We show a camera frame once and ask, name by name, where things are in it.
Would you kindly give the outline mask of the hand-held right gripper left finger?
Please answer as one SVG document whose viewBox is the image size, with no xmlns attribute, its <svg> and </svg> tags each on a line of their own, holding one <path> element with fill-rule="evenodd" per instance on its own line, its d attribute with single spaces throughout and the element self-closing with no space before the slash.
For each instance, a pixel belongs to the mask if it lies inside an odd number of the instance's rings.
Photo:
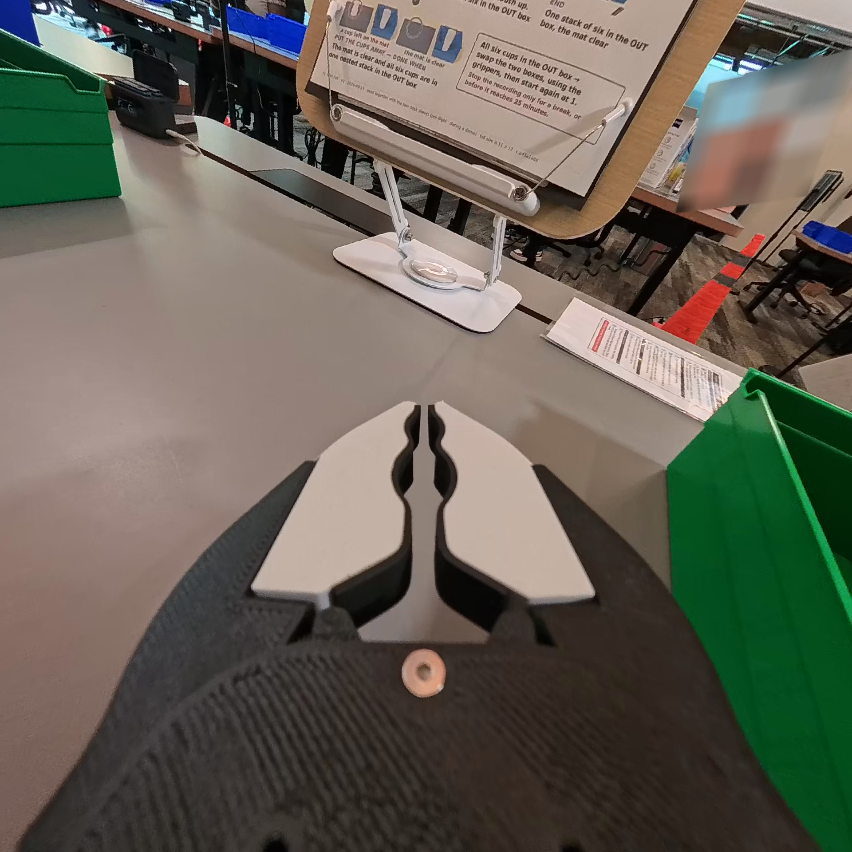
<svg viewBox="0 0 852 852">
<path fill-rule="evenodd" d="M 420 417 L 420 405 L 401 402 L 320 454 L 252 580 L 255 597 L 338 607 L 356 626 L 403 598 Z"/>
</svg>

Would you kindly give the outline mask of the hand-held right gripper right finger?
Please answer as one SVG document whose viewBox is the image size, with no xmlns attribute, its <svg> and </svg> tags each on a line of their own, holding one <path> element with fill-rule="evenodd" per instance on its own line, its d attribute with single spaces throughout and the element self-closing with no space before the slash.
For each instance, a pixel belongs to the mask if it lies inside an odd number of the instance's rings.
<svg viewBox="0 0 852 852">
<path fill-rule="evenodd" d="M 577 604 L 596 592 L 530 460 L 444 401 L 428 412 L 435 588 L 483 630 L 507 609 Z"/>
</svg>

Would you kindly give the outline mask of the green plastic bin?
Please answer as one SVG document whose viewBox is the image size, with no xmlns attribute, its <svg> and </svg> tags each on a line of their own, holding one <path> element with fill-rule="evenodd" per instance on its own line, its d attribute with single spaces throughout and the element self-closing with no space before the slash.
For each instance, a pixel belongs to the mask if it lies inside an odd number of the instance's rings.
<svg viewBox="0 0 852 852">
<path fill-rule="evenodd" d="M 761 371 L 667 468 L 672 590 L 822 850 L 851 849 L 850 413 Z"/>
<path fill-rule="evenodd" d="M 1 31 L 1 206 L 119 197 L 106 82 Z"/>
</svg>

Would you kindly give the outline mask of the laminated paper sheet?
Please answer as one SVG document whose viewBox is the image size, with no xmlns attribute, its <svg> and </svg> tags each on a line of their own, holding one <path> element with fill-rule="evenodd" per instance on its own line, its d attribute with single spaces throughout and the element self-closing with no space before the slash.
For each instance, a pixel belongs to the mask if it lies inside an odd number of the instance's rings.
<svg viewBox="0 0 852 852">
<path fill-rule="evenodd" d="M 568 304 L 544 339 L 700 422 L 721 408 L 742 382 L 702 355 L 580 299 Z"/>
</svg>

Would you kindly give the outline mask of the orange traffic cone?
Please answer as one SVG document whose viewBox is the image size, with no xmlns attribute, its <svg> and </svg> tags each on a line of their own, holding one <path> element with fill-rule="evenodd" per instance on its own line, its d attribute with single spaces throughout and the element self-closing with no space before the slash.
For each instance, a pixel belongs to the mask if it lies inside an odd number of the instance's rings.
<svg viewBox="0 0 852 852">
<path fill-rule="evenodd" d="M 728 295 L 739 283 L 744 271 L 754 261 L 765 240 L 764 234 L 756 233 L 740 250 L 738 256 L 727 262 L 686 304 L 665 321 L 654 321 L 653 325 L 686 343 L 697 345 Z"/>
</svg>

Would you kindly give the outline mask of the wooden table black legs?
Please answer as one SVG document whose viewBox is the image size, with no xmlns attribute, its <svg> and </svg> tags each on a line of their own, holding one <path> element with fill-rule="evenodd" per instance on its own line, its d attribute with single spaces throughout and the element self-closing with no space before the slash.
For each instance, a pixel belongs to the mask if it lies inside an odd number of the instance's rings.
<svg viewBox="0 0 852 852">
<path fill-rule="evenodd" d="M 648 238 L 666 247 L 662 259 L 647 276 L 630 305 L 617 306 L 622 313 L 631 316 L 638 316 L 696 234 L 736 237 L 742 232 L 742 225 L 727 211 L 679 211 L 674 197 L 641 186 L 634 189 L 608 225 L 624 229 L 637 239 Z"/>
</svg>

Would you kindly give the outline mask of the white carton box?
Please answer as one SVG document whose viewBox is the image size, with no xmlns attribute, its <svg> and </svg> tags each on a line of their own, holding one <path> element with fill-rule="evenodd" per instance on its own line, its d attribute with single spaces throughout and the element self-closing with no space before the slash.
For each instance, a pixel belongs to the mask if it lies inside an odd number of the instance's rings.
<svg viewBox="0 0 852 852">
<path fill-rule="evenodd" d="M 657 189 L 666 183 L 670 173 L 692 141 L 696 125 L 697 117 L 693 114 L 676 118 L 659 144 L 656 153 L 645 167 L 638 182 L 640 185 Z"/>
</svg>

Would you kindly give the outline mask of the wooden document stand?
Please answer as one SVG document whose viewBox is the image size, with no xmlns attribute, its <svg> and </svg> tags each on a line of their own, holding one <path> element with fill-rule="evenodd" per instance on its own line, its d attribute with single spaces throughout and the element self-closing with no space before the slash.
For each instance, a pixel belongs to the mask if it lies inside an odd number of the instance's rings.
<svg viewBox="0 0 852 852">
<path fill-rule="evenodd" d="M 632 113 L 596 185 L 579 197 L 552 182 L 511 173 L 441 140 L 411 133 L 335 99 L 310 83 L 326 24 L 339 2 L 313 2 L 296 69 L 299 103 L 328 139 L 372 157 L 389 205 L 391 232 L 335 249 L 335 261 L 386 290 L 419 304 L 467 331 L 490 333 L 521 302 L 501 281 L 505 230 L 515 222 L 551 240 L 585 236 L 621 210 L 709 60 L 744 5 L 688 1 L 696 6 L 665 65 Z M 399 197 L 399 170 L 493 214 L 492 258 L 481 271 L 417 238 Z"/>
</svg>

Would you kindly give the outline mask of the black power box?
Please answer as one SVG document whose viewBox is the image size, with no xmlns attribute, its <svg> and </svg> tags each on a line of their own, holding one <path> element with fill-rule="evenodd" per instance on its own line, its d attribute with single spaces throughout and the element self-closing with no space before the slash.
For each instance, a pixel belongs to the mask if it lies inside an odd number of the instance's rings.
<svg viewBox="0 0 852 852">
<path fill-rule="evenodd" d="M 135 50 L 133 76 L 110 82 L 112 105 L 119 122 L 154 139 L 177 134 L 175 105 L 180 99 L 179 77 L 168 61 Z"/>
</svg>

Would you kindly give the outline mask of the blue plastic bin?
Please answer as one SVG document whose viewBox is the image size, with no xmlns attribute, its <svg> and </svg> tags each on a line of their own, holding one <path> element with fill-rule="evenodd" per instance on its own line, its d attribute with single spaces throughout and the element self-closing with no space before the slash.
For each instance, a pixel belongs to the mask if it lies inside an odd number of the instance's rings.
<svg viewBox="0 0 852 852">
<path fill-rule="evenodd" d="M 2 0 L 1 29 L 37 47 L 41 46 L 35 24 L 32 2 Z"/>
</svg>

